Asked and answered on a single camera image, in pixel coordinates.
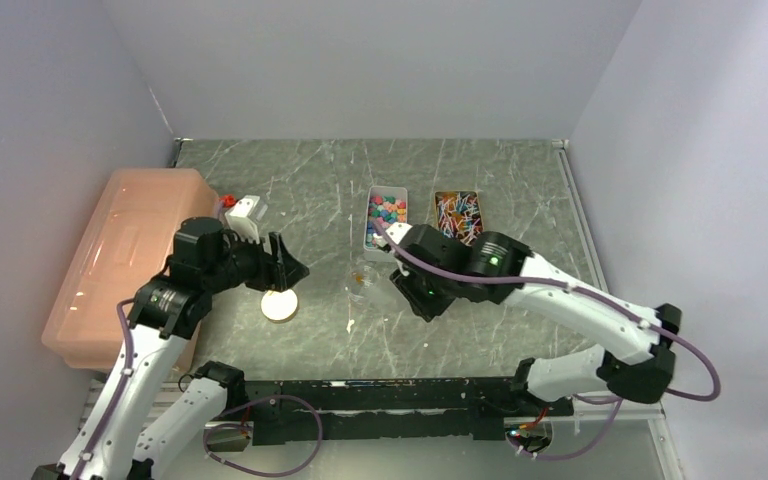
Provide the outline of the white tin of pastel candies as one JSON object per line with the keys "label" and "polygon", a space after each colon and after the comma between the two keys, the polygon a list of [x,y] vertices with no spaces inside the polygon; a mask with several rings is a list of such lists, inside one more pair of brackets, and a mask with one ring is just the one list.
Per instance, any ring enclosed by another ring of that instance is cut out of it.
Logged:
{"label": "white tin of pastel candies", "polygon": [[365,207],[364,258],[368,261],[389,261],[391,257],[374,243],[375,227],[389,228],[396,222],[406,222],[408,191],[404,187],[372,186]]}

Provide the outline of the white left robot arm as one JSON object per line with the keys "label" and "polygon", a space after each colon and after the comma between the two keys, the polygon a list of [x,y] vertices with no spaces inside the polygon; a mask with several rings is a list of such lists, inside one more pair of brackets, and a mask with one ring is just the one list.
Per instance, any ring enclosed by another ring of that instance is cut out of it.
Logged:
{"label": "white left robot arm", "polygon": [[161,271],[116,306],[123,343],[97,403],[57,463],[53,479],[156,479],[206,422],[254,406],[242,370],[210,361],[182,397],[145,423],[167,375],[213,307],[215,295],[245,286],[285,292],[310,273],[282,236],[248,240],[211,217],[182,222]]}

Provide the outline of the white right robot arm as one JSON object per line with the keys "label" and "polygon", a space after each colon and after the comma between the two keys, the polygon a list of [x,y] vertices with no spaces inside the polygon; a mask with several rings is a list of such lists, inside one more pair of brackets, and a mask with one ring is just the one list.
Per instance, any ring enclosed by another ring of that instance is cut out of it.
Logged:
{"label": "white right robot arm", "polygon": [[673,305],[650,308],[618,299],[498,232],[483,232],[465,245],[429,225],[396,223],[378,230],[373,240],[396,259],[391,280],[425,321],[465,299],[539,314],[592,341],[577,353],[519,363],[510,392],[524,415],[563,397],[598,391],[654,404],[673,380],[671,337],[681,322]]}

